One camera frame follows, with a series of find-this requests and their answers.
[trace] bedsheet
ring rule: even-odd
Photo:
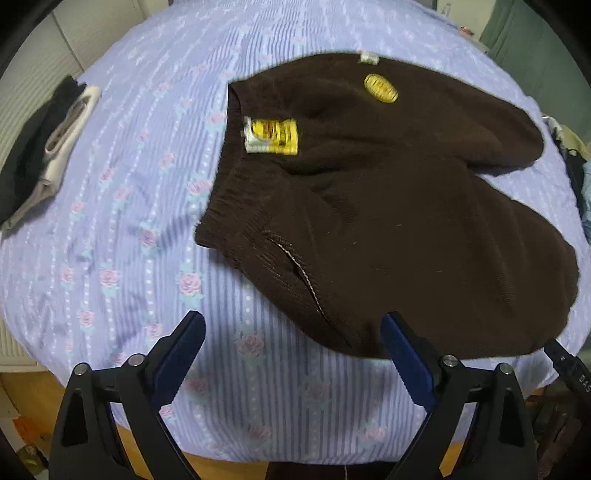
[[[577,352],[590,325],[591,257],[540,111],[454,25],[409,0],[177,0],[116,43],[81,77],[103,96],[60,192],[2,238],[0,306],[27,352],[65,383],[78,362],[112,367],[147,352],[196,309],[207,338],[161,410],[183,450],[240,462],[398,459],[425,413],[393,364],[315,344],[193,242],[223,141],[228,81],[355,50],[458,77],[525,109],[543,130],[544,154],[532,167],[486,179],[575,248],[579,296],[559,340]],[[542,352],[467,364],[501,360],[526,394],[554,378]],[[121,409],[115,416],[125,424]],[[468,421],[466,412],[458,438]]]

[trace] yellow tag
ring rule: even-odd
[[[297,155],[297,127],[289,120],[252,120],[244,117],[244,146],[247,153]]]
[[[363,82],[365,89],[380,102],[394,103],[398,98],[398,92],[392,84],[377,73],[370,73]]]

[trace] sticker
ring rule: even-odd
[[[393,85],[381,75],[370,73],[363,82],[365,89],[380,102],[394,103],[398,98],[398,92]]]
[[[244,147],[247,153],[297,155],[297,127],[289,120],[252,120],[244,117]]]
[[[359,62],[377,65],[379,63],[379,57],[370,51],[363,51],[359,57]]]

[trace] folded black cloth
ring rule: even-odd
[[[475,167],[542,153],[522,110],[441,73],[353,54],[229,86],[199,245],[216,248],[306,334],[387,357],[399,311],[441,353],[530,353],[577,296],[573,248]]]
[[[67,76],[23,125],[0,171],[0,225],[31,196],[46,166],[47,139],[85,88],[85,83],[78,85]]]

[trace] bolt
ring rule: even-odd
[[[141,365],[144,362],[144,358],[145,356],[141,353],[136,353],[135,355],[129,357],[127,363],[129,363],[132,367],[137,367],[138,365]]]
[[[88,364],[78,364],[74,367],[75,375],[84,375],[86,372],[88,372]]]
[[[511,375],[513,373],[513,367],[505,363],[499,365],[499,370],[505,375]]]
[[[447,365],[448,367],[455,367],[458,363],[458,359],[453,355],[443,355],[443,365]]]

